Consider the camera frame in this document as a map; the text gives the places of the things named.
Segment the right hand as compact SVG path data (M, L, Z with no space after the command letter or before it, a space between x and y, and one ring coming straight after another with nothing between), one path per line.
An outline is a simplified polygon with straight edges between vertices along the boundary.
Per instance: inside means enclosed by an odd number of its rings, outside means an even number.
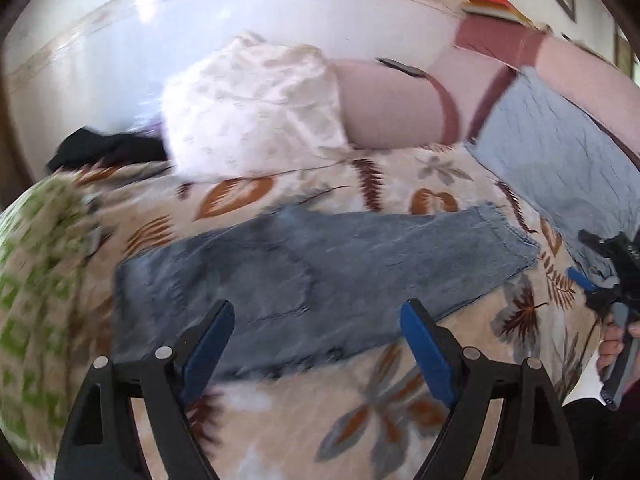
M630 323L627 328L627 333L631 337L639 339L639 321ZM600 378L604 378L605 370L610 367L616 358L623 351L623 338L624 338L623 329L620 326L617 326L614 323L612 315L609 315L605 319L604 332L602 336L602 340L600 342L600 346L598 349L598 358L597 358L597 371ZM632 369L631 380L637 381L639 379L639 357L636 359L636 364L634 364L634 368Z

